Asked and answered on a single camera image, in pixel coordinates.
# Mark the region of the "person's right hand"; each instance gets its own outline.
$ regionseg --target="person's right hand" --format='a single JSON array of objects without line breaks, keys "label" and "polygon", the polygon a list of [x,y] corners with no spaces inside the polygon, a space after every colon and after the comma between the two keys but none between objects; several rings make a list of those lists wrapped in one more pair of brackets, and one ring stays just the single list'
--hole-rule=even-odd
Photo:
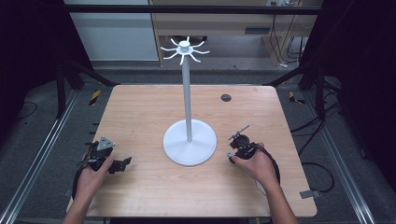
[{"label": "person's right hand", "polygon": [[270,158],[260,150],[257,150],[249,160],[243,160],[237,156],[233,156],[233,161],[235,161],[235,164],[244,168],[253,179],[259,181],[265,189],[273,185],[279,185],[276,179],[274,165]]}]

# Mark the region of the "hand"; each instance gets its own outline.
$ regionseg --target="hand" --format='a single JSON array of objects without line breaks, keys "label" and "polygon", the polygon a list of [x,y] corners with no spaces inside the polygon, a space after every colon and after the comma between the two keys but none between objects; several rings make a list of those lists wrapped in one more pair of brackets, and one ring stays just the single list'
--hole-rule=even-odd
[{"label": "hand", "polygon": [[86,197],[86,199],[91,200],[99,188],[102,186],[103,180],[105,179],[105,174],[110,168],[114,161],[114,156],[110,156],[104,161],[101,168],[98,171],[94,171],[91,166],[87,165],[81,172],[78,179],[78,186],[76,192],[76,198]]},{"label": "hand", "polygon": [[253,179],[259,181],[265,189],[273,185],[279,185],[274,165],[270,158],[260,150],[256,150],[256,153],[249,160],[233,156],[233,161],[244,168]]}]

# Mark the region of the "wooden panel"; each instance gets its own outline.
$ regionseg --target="wooden panel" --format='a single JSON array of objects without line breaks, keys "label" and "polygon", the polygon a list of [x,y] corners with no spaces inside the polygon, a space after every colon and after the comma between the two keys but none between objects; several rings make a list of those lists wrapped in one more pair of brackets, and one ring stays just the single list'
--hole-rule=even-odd
[{"label": "wooden panel", "polygon": [[[220,96],[230,94],[231,102]],[[266,197],[254,180],[232,165],[228,138],[244,131],[251,141],[264,142],[276,159],[281,185],[298,217],[312,217],[308,190],[288,123],[273,87],[191,86],[192,118],[209,124],[218,145],[214,155],[195,167],[180,166],[163,151],[163,135],[184,119],[179,85],[114,88],[94,140],[114,141],[116,160],[132,157],[125,172],[107,175],[92,201],[93,217],[268,217]]]}]

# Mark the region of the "white circular base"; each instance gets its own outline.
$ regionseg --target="white circular base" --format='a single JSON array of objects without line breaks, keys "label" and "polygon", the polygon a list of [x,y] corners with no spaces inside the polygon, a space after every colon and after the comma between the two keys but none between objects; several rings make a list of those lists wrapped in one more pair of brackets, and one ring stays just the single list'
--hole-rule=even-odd
[{"label": "white circular base", "polygon": [[174,123],[163,136],[163,148],[166,155],[174,162],[194,166],[207,161],[215,152],[216,134],[206,123],[193,119],[191,121],[192,141],[187,141],[186,120]]}]

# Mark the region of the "white wall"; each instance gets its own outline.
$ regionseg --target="white wall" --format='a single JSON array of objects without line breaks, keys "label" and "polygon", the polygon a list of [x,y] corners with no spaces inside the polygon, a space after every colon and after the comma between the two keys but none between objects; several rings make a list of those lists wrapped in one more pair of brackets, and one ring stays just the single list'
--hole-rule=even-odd
[{"label": "white wall", "polygon": [[[147,5],[147,0],[64,0],[67,5]],[[70,13],[91,61],[158,61],[148,13]]]}]

